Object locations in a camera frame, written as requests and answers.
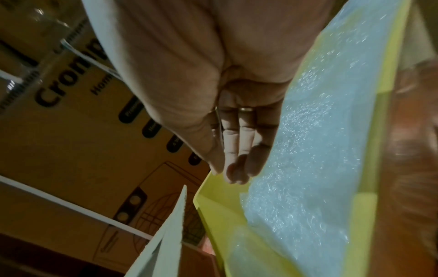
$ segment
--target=ring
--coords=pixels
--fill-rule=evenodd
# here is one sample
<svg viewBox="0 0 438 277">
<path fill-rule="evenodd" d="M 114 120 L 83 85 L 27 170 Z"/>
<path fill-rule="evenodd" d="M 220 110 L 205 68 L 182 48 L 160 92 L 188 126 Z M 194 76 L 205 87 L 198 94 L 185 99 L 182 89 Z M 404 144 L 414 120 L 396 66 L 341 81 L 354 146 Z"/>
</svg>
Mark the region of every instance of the ring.
<svg viewBox="0 0 438 277">
<path fill-rule="evenodd" d="M 254 108 L 251 108 L 251 107 L 240 107 L 239 111 L 251 112 L 251 111 L 254 111 Z"/>
</svg>

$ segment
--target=brown cardboard box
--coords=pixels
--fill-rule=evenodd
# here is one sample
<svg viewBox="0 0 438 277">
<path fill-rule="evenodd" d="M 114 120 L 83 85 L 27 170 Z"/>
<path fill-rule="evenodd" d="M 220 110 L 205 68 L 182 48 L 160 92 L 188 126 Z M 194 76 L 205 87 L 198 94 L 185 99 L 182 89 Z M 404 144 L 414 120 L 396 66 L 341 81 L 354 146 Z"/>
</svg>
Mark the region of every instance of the brown cardboard box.
<svg viewBox="0 0 438 277">
<path fill-rule="evenodd" d="M 369 277 L 438 276 L 437 92 L 437 61 L 397 77 Z"/>
<path fill-rule="evenodd" d="M 40 62 L 84 17 L 80 0 L 2 0 L 0 37 Z"/>
<path fill-rule="evenodd" d="M 110 65 L 87 21 L 68 37 Z M 192 199 L 209 172 L 118 79 L 58 48 L 0 102 L 0 174 L 150 235 L 188 187 L 184 240 L 204 235 Z M 120 272 L 144 239 L 0 185 L 0 232 Z"/>
</svg>

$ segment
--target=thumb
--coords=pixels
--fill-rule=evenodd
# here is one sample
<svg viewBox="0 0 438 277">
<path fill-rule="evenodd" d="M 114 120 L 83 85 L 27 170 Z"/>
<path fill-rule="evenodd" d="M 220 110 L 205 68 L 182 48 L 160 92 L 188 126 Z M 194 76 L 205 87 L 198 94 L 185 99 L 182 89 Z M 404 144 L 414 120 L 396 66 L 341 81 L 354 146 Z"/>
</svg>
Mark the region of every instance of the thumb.
<svg viewBox="0 0 438 277">
<path fill-rule="evenodd" d="M 190 122 L 184 117 L 176 120 L 156 120 L 177 135 L 201 159 L 210 165 L 214 175 L 224 170 L 225 154 L 221 143 L 219 120 L 216 112 L 211 112 L 198 122 Z"/>
</svg>

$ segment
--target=blue-white packaging material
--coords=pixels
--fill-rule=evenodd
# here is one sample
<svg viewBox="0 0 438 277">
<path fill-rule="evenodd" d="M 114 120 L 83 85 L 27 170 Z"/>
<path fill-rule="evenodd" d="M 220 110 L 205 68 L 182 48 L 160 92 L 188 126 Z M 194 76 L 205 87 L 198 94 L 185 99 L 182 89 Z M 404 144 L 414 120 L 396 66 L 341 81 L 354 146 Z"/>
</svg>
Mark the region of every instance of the blue-white packaging material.
<svg viewBox="0 0 438 277">
<path fill-rule="evenodd" d="M 286 94 L 274 147 L 242 206 L 304 276 L 340 277 L 384 51 L 401 0 L 350 0 Z"/>
</svg>

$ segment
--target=hand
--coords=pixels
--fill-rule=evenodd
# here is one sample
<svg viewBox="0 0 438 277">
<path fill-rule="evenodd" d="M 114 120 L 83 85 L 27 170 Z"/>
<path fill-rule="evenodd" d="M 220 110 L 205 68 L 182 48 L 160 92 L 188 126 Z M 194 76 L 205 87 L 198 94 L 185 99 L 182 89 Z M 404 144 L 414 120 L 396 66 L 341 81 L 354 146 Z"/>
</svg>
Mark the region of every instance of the hand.
<svg viewBox="0 0 438 277">
<path fill-rule="evenodd" d="M 96 35 L 149 115 L 213 173 L 260 173 L 282 100 L 332 0 L 84 0 Z M 224 147 L 220 125 L 224 128 Z"/>
</svg>

